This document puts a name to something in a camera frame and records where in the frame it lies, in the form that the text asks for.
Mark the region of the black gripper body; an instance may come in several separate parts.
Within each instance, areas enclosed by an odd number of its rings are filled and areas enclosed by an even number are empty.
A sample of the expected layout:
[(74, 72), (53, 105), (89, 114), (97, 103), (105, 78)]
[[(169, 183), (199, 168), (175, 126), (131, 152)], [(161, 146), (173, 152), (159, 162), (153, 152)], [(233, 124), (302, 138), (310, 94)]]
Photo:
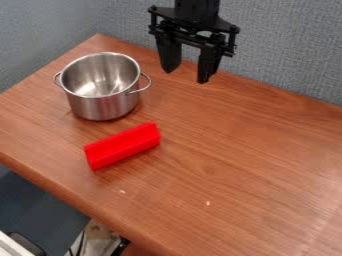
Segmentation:
[(241, 28), (220, 17), (220, 5), (221, 0), (174, 0), (173, 7), (153, 5), (149, 8), (149, 29), (161, 53), (167, 49), (179, 52), (186, 44), (234, 56)]

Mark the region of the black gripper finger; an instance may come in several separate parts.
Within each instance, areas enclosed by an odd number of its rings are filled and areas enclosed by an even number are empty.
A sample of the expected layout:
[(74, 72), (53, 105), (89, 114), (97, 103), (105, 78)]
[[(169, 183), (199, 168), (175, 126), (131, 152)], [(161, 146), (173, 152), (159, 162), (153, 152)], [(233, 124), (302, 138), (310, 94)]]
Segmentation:
[(210, 77), (217, 73), (222, 53), (217, 46), (206, 46), (201, 49), (198, 60), (198, 82), (201, 84), (210, 80)]
[(182, 44), (170, 33), (158, 33), (155, 38), (162, 68), (171, 73), (182, 62)]

